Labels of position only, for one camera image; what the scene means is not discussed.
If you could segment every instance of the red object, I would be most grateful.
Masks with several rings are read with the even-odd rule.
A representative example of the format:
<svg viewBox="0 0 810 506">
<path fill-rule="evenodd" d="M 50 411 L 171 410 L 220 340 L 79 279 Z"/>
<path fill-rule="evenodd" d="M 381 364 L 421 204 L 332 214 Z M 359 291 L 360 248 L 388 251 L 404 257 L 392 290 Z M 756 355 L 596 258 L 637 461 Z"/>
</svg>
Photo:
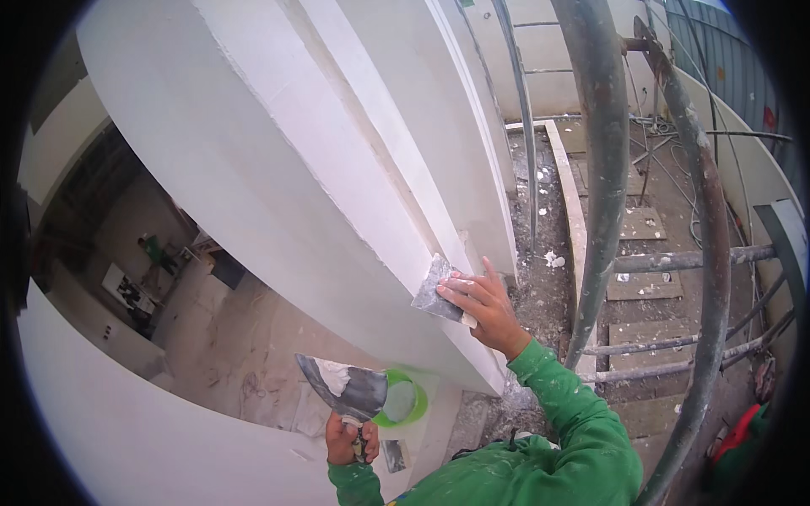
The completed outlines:
<svg viewBox="0 0 810 506">
<path fill-rule="evenodd" d="M 722 457 L 727 450 L 740 446 L 743 441 L 748 439 L 748 424 L 751 423 L 751 419 L 757 414 L 757 411 L 759 411 L 761 407 L 762 406 L 759 404 L 754 404 L 748 408 L 745 415 L 742 415 L 740 419 L 737 420 L 734 429 L 728 433 L 728 436 L 726 436 L 723 443 L 720 445 L 720 449 L 712 458 L 712 465 L 717 464 L 717 461 L 720 460 L 720 457 Z"/>
<path fill-rule="evenodd" d="M 776 116 L 774 115 L 774 111 L 770 110 L 770 107 L 767 105 L 765 106 L 765 112 L 762 121 L 765 123 L 765 126 L 768 128 L 774 128 L 776 126 Z"/>
</svg>

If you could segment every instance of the putty knife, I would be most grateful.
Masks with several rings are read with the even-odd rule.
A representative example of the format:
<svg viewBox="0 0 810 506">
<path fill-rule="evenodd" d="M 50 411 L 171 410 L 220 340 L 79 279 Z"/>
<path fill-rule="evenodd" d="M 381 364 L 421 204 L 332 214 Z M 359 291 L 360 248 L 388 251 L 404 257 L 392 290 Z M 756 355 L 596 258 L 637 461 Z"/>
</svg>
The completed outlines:
<svg viewBox="0 0 810 506">
<path fill-rule="evenodd" d="M 382 411 L 388 396 L 388 377 L 382 372 L 338 364 L 301 353 L 296 353 L 296 360 L 313 390 L 340 415 L 343 424 L 357 427 L 357 437 L 352 442 L 352 447 L 355 460 L 365 463 L 363 423 Z"/>
<path fill-rule="evenodd" d="M 439 279 L 449 278 L 450 273 L 454 270 L 458 269 L 453 267 L 442 255 L 434 254 L 428 274 L 422 281 L 411 306 L 448 320 L 458 321 L 474 329 L 478 326 L 478 321 L 472 315 L 465 313 L 459 306 L 436 293 Z"/>
</svg>

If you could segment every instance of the corrugated metal fence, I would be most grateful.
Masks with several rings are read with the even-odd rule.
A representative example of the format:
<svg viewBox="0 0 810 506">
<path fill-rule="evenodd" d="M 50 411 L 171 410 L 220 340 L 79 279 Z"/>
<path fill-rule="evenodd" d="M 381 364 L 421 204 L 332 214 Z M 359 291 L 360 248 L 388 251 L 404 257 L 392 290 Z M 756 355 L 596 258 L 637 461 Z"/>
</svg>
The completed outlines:
<svg viewBox="0 0 810 506">
<path fill-rule="evenodd" d="M 678 2 L 667 0 L 667 21 L 672 31 L 686 47 L 689 56 L 701 64 L 692 33 Z M 788 111 L 780 108 L 779 100 L 765 68 L 734 18 L 725 11 L 694 0 L 684 0 L 686 11 L 695 25 L 697 38 L 706 57 L 706 80 L 712 91 L 748 123 L 752 130 L 775 132 L 793 137 Z M 675 63 L 698 81 L 697 69 L 675 41 Z M 723 124 L 718 123 L 718 130 Z M 791 183 L 793 191 L 807 208 L 806 177 L 801 168 L 799 151 L 791 143 L 763 138 L 771 154 Z"/>
</svg>

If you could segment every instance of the green sleeve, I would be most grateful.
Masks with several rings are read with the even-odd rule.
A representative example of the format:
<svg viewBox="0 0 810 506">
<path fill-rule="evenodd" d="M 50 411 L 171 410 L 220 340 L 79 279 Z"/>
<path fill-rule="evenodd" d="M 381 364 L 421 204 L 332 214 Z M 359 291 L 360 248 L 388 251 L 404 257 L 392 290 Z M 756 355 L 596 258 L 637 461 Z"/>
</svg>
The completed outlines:
<svg viewBox="0 0 810 506">
<path fill-rule="evenodd" d="M 340 506 L 382 506 L 380 478 L 367 464 L 329 464 L 329 481 L 338 489 Z"/>
<path fill-rule="evenodd" d="M 534 504 L 539 497 L 544 504 L 632 503 L 642 464 L 619 415 L 534 339 L 509 368 L 537 396 L 561 448 L 553 473 L 528 487 L 525 501 L 516 504 Z"/>
</svg>

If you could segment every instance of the left hand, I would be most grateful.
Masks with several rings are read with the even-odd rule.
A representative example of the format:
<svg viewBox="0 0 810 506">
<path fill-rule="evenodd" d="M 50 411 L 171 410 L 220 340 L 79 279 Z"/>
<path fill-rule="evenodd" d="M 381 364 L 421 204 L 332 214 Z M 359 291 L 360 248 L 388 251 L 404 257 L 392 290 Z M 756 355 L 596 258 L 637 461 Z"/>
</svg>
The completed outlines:
<svg viewBox="0 0 810 506">
<path fill-rule="evenodd" d="M 357 427 L 343 425 L 340 415 L 332 411 L 326 421 L 326 461 L 333 466 L 347 466 L 355 462 L 352 442 L 356 436 Z M 376 423 L 368 421 L 363 424 L 363 439 L 368 441 L 365 446 L 368 455 L 365 461 L 371 464 L 380 454 L 380 436 Z"/>
</svg>

